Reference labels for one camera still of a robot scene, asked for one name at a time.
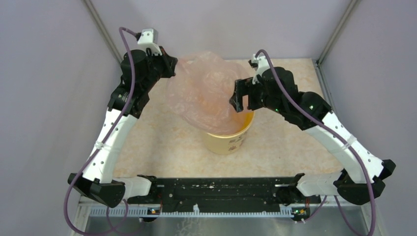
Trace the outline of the translucent pink plastic bag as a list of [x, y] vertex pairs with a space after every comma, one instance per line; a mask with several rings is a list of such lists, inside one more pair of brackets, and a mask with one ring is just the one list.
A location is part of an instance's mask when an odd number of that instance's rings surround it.
[[169, 108], [190, 125], [207, 133], [231, 135], [243, 129], [249, 111], [236, 112], [229, 103], [235, 81], [250, 75], [239, 63], [203, 51], [178, 59], [175, 76], [167, 81]]

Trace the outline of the yellow trash bin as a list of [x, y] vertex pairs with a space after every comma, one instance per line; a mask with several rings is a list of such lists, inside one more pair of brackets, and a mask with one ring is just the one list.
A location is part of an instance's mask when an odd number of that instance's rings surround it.
[[247, 113], [243, 127], [235, 134], [216, 135], [211, 133], [202, 133], [202, 141], [204, 146], [211, 152], [228, 155], [236, 152], [243, 144], [248, 130], [250, 129], [255, 112]]

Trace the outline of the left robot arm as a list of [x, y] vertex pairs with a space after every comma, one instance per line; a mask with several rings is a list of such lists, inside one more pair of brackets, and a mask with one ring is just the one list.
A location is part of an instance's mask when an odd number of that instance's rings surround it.
[[93, 160], [79, 177], [71, 173], [68, 183], [82, 196], [114, 208], [123, 200], [140, 197], [145, 203], [157, 199], [158, 191], [146, 177], [114, 178], [113, 172], [124, 142], [149, 102], [149, 92], [161, 78], [175, 75], [176, 57], [150, 48], [126, 53], [120, 63], [120, 83], [111, 93], [105, 121], [91, 155]]

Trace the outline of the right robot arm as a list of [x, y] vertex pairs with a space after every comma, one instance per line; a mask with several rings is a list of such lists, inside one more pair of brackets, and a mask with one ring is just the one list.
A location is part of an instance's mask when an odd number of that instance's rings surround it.
[[328, 195], [361, 206], [381, 196], [384, 180], [395, 170], [392, 160], [374, 156], [356, 140], [320, 95], [299, 91], [292, 72], [282, 67], [236, 80], [229, 102], [237, 112], [267, 108], [280, 114], [341, 163], [343, 168], [338, 172], [296, 175], [295, 183], [288, 186], [289, 198], [295, 203], [314, 195]]

